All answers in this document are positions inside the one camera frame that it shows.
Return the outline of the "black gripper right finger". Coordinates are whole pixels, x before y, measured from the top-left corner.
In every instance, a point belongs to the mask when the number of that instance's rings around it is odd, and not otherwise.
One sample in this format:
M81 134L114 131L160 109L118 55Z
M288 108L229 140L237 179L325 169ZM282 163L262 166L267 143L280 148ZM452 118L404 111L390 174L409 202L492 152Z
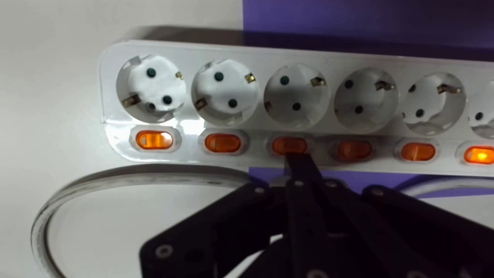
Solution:
M378 183L355 193L311 157L307 176L327 223L378 268L370 278L494 278L492 228Z

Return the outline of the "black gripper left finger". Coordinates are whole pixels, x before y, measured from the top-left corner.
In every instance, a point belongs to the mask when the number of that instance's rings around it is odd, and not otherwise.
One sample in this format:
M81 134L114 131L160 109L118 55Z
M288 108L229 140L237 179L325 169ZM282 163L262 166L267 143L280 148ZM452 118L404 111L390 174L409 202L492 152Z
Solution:
M256 251L240 278L304 276L311 157L287 154L285 169L279 186L245 176L231 193L148 239L138 250L141 278L223 278Z

